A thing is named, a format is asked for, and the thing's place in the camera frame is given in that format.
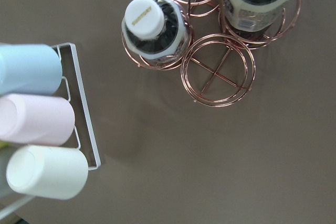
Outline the copper wire bottle basket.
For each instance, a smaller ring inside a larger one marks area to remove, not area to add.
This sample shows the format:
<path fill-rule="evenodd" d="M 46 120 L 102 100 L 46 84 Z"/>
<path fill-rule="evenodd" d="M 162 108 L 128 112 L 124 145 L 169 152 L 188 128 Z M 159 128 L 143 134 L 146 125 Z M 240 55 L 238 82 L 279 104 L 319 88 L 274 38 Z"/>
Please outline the copper wire bottle basket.
<path fill-rule="evenodd" d="M 264 48 L 293 28 L 301 10 L 301 0 L 289 0 L 281 14 L 269 27 L 256 33 L 239 31 L 225 16 L 225 0 L 174 0 L 190 19 L 194 39 L 179 67 L 182 84 L 195 102 L 210 107 L 225 107 L 241 100 L 251 89 L 256 64 L 253 51 Z M 188 77 L 188 67 L 196 63 L 234 88 L 224 98 L 206 96 L 210 83 L 200 91 L 194 89 Z"/>

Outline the tea bottle white cap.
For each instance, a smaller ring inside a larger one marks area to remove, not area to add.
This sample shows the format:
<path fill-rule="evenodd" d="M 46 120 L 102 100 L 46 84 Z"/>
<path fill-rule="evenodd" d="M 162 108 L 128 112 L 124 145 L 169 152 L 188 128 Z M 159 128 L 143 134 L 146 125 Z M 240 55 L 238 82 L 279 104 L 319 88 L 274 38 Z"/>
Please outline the tea bottle white cap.
<path fill-rule="evenodd" d="M 194 35 L 190 19 L 174 0 L 132 0 L 122 20 L 122 42 L 138 67 L 179 67 Z"/>

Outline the white cup rack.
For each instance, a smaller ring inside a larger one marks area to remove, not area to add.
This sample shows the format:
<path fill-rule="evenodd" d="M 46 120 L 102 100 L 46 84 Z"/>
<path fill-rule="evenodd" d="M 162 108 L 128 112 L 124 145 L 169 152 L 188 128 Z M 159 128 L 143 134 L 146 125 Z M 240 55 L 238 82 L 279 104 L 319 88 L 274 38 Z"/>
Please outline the white cup rack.
<path fill-rule="evenodd" d="M 53 49 L 57 50 L 62 67 L 65 70 L 63 80 L 68 93 L 67 101 L 69 101 L 75 113 L 73 134 L 75 134 L 78 143 L 75 149 L 80 150 L 86 157 L 88 170 L 95 170 L 100 167 L 101 162 L 82 83 L 76 46 L 72 43 L 64 43 L 54 45 Z M 22 194 L 22 198 L 1 210 L 1 218 L 5 218 L 35 197 L 37 196 Z"/>

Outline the white cup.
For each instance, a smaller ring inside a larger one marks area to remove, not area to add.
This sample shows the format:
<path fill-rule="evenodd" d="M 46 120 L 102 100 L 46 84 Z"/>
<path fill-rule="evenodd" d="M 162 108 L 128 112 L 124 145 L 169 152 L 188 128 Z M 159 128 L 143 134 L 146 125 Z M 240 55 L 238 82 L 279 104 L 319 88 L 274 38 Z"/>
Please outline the white cup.
<path fill-rule="evenodd" d="M 67 200 L 84 188 L 88 162 L 75 148 L 27 145 L 9 159 L 6 179 L 21 194 Z"/>

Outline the pink cup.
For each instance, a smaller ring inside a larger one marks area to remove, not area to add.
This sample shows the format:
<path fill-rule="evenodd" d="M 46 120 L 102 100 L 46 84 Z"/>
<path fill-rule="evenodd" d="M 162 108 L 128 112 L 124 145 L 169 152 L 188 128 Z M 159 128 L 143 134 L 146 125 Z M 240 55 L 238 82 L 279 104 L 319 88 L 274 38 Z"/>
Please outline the pink cup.
<path fill-rule="evenodd" d="M 61 146 L 74 128 L 74 110 L 62 97 L 29 94 L 1 97 L 2 141 Z"/>

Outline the blue cup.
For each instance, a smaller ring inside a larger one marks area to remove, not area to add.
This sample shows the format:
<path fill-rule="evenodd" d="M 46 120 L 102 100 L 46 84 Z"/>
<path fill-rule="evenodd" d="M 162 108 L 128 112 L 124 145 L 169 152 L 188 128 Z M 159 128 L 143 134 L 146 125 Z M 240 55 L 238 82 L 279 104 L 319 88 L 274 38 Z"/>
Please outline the blue cup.
<path fill-rule="evenodd" d="M 62 79 L 58 54 L 45 44 L 1 45 L 1 95 L 52 95 Z"/>

